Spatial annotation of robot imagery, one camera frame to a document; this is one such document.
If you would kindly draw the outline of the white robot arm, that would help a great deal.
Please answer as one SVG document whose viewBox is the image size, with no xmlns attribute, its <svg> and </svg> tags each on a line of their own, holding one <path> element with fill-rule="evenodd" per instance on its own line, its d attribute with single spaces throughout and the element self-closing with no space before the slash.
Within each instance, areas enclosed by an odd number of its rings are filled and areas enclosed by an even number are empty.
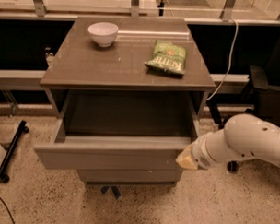
<svg viewBox="0 0 280 224">
<path fill-rule="evenodd" d="M 280 169 L 280 127 L 246 113 L 223 129 L 199 136 L 176 158 L 184 169 L 210 169 L 230 161 L 260 159 Z"/>
</svg>

